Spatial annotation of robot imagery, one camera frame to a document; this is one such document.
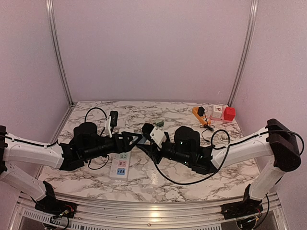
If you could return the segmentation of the black adapter with cable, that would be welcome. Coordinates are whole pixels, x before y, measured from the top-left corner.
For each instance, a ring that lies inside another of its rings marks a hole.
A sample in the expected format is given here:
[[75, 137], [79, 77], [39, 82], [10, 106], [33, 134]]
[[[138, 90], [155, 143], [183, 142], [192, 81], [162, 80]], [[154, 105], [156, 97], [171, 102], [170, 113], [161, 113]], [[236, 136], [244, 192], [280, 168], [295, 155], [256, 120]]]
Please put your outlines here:
[[211, 131], [211, 132], [213, 132], [215, 126], [214, 126], [214, 125], [211, 125], [211, 124], [209, 123], [209, 120], [208, 120], [208, 118], [207, 118], [207, 116], [206, 116], [204, 107], [202, 107], [202, 106], [201, 106], [201, 107], [198, 107], [197, 115], [203, 120], [203, 123], [201, 122], [201, 127], [204, 128], [204, 130], [202, 131], [201, 136], [202, 136], [202, 138], [203, 138], [206, 142], [209, 143], [210, 140], [209, 140], [209, 139], [206, 139], [206, 138], [203, 136], [203, 133], [204, 133], [205, 131]]

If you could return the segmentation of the white travel adapter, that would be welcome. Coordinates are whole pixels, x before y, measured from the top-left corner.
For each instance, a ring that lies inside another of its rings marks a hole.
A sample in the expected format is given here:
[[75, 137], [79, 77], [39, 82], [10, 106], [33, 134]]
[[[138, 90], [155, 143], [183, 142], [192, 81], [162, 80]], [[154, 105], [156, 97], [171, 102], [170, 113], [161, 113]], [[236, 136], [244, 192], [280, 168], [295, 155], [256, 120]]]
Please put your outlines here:
[[213, 105], [211, 118], [213, 120], [221, 120], [223, 115], [223, 107], [221, 105]]

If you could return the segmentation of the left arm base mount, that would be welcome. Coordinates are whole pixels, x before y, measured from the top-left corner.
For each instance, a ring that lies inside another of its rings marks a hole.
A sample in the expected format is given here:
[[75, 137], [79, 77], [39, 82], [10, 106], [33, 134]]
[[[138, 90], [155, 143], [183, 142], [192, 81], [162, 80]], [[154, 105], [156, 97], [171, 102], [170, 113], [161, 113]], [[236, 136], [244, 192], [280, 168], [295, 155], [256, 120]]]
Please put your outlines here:
[[77, 204], [57, 199], [52, 185], [46, 181], [43, 181], [43, 184], [46, 189], [46, 196], [39, 201], [33, 199], [35, 202], [35, 209], [53, 214], [54, 216], [59, 216], [61, 213], [68, 211], [68, 214], [66, 214], [68, 218], [73, 218], [77, 209]]

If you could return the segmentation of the orange power strip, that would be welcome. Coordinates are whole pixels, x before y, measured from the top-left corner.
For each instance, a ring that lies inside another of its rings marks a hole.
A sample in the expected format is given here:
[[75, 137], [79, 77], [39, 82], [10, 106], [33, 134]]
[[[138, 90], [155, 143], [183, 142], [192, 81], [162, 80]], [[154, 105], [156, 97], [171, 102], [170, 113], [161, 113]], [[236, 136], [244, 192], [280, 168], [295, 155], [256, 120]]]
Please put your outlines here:
[[211, 120], [206, 116], [204, 107], [193, 107], [192, 113], [203, 126], [210, 126]]

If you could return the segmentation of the white pastel power strip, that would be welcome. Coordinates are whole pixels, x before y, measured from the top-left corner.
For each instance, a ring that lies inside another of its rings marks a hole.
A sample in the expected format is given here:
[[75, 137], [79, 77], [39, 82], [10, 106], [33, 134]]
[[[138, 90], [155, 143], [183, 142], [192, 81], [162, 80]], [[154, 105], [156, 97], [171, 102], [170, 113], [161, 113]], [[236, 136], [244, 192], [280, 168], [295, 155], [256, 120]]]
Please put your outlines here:
[[112, 153], [109, 155], [111, 167], [109, 177], [112, 180], [126, 181], [129, 175], [131, 151], [125, 153]]

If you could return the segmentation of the green plug adapter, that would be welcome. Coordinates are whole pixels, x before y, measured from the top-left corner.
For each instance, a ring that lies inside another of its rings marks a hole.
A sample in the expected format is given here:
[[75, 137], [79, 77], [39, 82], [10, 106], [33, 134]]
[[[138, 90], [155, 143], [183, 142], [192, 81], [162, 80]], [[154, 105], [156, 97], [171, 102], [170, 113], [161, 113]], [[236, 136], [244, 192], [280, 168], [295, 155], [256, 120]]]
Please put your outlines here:
[[164, 126], [164, 121], [163, 120], [155, 120], [154, 124], [157, 127], [163, 127]]

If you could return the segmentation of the pink triangular power strip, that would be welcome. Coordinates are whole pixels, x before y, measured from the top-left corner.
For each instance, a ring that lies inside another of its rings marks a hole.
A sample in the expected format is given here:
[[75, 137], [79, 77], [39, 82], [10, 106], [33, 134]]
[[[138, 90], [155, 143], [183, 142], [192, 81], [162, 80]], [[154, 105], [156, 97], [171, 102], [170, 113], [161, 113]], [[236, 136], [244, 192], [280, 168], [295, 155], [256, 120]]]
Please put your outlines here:
[[212, 121], [221, 121], [221, 122], [226, 122], [226, 123], [233, 122], [232, 120], [225, 120], [225, 119], [224, 119], [224, 115], [221, 115], [221, 117], [213, 117], [213, 116], [210, 116], [210, 119], [211, 119]]

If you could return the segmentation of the light blue plug adapter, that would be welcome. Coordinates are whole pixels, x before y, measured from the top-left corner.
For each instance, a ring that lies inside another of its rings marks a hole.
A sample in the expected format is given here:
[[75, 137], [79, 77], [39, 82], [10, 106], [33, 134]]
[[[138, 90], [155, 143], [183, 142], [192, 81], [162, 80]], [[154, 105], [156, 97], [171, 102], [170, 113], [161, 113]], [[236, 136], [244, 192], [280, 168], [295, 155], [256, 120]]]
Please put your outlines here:
[[147, 141], [147, 138], [146, 138], [144, 135], [142, 135], [142, 138], [141, 138], [141, 140], [138, 142], [138, 144], [145, 144], [146, 141]]

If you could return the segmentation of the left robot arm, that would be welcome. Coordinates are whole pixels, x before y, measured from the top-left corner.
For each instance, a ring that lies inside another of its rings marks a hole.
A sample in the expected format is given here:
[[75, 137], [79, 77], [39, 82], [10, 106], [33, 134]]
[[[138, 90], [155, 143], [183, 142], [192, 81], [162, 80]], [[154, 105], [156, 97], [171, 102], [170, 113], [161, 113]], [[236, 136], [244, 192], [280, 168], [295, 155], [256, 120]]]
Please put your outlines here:
[[50, 213], [60, 210], [60, 202], [53, 197], [52, 186], [35, 179], [14, 162], [49, 166], [61, 171], [73, 171], [91, 159], [107, 157], [111, 153], [127, 153], [142, 139], [141, 134], [123, 131], [100, 136], [96, 124], [85, 122], [75, 127], [68, 143], [40, 143], [16, 137], [0, 127], [0, 180], [30, 195]]

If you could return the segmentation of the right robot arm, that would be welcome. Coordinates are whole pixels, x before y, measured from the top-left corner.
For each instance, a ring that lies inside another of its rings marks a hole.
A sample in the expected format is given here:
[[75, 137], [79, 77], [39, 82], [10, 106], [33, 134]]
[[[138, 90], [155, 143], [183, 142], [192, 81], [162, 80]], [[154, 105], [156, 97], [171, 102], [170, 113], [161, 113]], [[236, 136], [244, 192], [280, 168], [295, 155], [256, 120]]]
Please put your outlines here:
[[199, 132], [187, 126], [179, 127], [171, 142], [167, 132], [144, 124], [142, 134], [149, 144], [137, 144], [155, 164], [162, 158], [186, 165], [192, 171], [213, 177], [223, 167], [253, 158], [268, 156], [269, 162], [254, 182], [245, 189], [245, 198], [238, 203], [238, 211], [247, 215], [266, 193], [287, 173], [296, 170], [301, 164], [302, 151], [299, 150], [297, 133], [290, 131], [276, 119], [267, 121], [266, 127], [223, 145], [211, 143], [201, 146]]

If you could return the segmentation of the red cube socket adapter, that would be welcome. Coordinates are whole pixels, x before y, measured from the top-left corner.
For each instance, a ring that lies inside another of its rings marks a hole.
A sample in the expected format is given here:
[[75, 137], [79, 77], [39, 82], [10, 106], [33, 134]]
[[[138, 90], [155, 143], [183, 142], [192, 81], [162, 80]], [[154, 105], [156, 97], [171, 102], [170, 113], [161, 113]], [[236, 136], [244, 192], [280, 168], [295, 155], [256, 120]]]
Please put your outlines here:
[[235, 116], [236, 116], [235, 108], [233, 108], [233, 107], [226, 107], [224, 109], [223, 116], [224, 116], [224, 120], [225, 121], [230, 121], [230, 122], [233, 121]]

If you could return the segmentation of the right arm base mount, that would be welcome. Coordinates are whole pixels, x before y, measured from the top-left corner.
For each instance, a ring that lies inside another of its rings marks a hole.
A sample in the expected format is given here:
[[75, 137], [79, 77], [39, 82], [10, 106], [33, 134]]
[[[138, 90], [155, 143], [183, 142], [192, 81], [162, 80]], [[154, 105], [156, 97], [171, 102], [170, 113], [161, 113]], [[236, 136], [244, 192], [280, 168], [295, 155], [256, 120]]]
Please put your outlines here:
[[250, 198], [250, 186], [251, 184], [246, 187], [242, 201], [223, 204], [221, 206], [221, 213], [224, 219], [240, 218], [255, 214], [258, 211], [263, 211], [262, 200], [258, 201]]

